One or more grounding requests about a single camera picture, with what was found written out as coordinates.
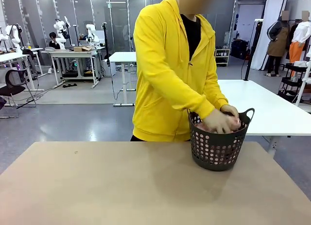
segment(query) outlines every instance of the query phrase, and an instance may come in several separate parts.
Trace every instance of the basket handle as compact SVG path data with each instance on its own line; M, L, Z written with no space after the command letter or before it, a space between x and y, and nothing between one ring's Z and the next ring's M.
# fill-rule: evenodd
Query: basket handle
M254 114L255 114L255 110L254 110L253 108L250 108L250 109L246 110L245 112L243 112L243 113L241 113L241 114L247 116L247 113L250 112L250 111L253 112L253 115L252 115L252 118L251 118L251 121L252 121L252 119L253 119L253 117L254 117Z

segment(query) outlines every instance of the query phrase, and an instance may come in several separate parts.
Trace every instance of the dark gray basket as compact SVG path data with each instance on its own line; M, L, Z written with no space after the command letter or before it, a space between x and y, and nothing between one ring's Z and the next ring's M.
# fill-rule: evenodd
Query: dark gray basket
M193 160L202 168L221 172L229 170L236 163L246 132L253 119L247 116L253 108L240 113L241 127L232 134L213 134L205 132L197 127L196 124L202 120L195 112L189 113L191 151Z

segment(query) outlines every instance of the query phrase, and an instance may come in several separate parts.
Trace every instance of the orange pants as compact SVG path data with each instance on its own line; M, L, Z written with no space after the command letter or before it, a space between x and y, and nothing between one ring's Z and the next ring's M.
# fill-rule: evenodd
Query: orange pants
M302 44L299 47L299 42L294 42L290 47L290 63L294 63L295 61L300 61L302 50L305 44Z

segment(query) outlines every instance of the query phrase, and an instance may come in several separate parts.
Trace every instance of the black rolling cart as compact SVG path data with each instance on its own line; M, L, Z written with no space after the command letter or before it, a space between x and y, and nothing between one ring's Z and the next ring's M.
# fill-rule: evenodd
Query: black rolling cart
M286 76L282 78L280 90L277 95L291 103L295 103L302 86L302 76L303 73L307 71L307 67L297 67L294 66L294 64L288 63L285 68L287 69L287 73ZM292 72L300 73L300 77L291 77Z

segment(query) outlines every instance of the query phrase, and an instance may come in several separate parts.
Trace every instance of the office chair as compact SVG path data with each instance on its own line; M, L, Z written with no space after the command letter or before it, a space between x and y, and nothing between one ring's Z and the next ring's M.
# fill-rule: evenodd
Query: office chair
M34 102L35 105L33 107L36 107L35 99L32 93L29 91L29 88L27 86L27 80L25 79L25 72L26 72L26 69L23 69L23 70L10 69L5 75L6 86L0 88L0 96L11 97L14 103L14 107L16 109L24 107L25 105L31 102ZM25 104L18 106L18 104L15 103L13 96L23 92L26 89L25 87L22 87L22 85L26 86L32 99L27 101ZM9 117L2 117L2 118L18 118L18 117L19 117L19 113L17 111L17 116L14 116L14 117L9 116Z

